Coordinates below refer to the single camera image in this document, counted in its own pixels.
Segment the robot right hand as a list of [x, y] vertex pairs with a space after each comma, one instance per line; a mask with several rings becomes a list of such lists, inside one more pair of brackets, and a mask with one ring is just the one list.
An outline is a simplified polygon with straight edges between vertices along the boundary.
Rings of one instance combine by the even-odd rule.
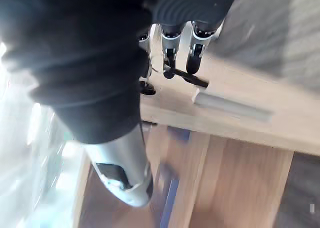
[[141, 207], [153, 194], [140, 112], [161, 28], [163, 74], [207, 87], [202, 56], [235, 0], [0, 0], [2, 63], [27, 72], [30, 95], [51, 107], [86, 150], [105, 187]]

